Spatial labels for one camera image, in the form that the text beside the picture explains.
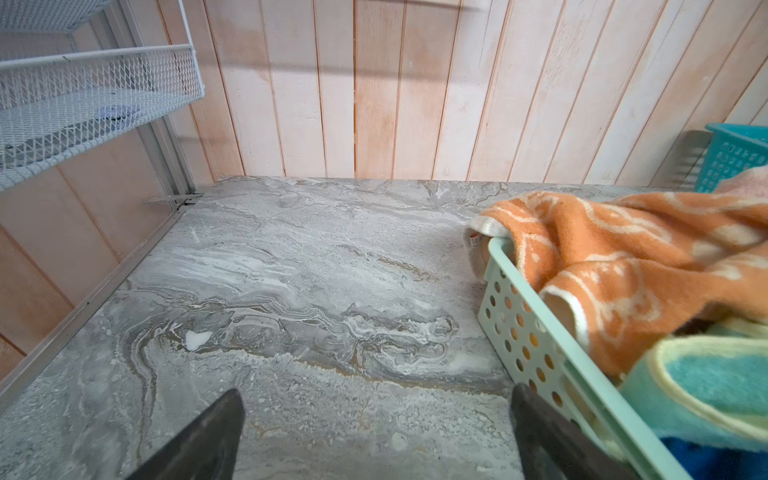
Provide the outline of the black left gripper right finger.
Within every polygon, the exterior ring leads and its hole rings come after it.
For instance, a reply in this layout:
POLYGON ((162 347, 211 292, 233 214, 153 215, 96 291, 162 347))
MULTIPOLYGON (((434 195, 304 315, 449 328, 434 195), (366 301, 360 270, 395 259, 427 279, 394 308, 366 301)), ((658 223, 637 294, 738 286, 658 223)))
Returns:
POLYGON ((523 384, 512 391, 510 418, 526 479, 635 479, 574 423, 523 384))

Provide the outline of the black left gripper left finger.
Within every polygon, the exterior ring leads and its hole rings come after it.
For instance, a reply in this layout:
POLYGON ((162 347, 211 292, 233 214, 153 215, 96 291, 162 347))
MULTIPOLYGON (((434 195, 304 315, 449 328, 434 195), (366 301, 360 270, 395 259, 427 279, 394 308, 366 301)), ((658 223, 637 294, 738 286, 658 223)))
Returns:
POLYGON ((230 389, 128 479, 231 479, 244 423, 240 392, 230 389))

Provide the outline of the pink towel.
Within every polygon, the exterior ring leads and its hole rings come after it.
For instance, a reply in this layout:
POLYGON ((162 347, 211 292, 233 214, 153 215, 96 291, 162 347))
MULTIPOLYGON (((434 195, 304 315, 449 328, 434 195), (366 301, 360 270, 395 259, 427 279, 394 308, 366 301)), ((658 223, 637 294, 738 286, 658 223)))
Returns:
POLYGON ((721 181, 715 194, 749 198, 768 198, 768 166, 744 170, 738 175, 721 181))

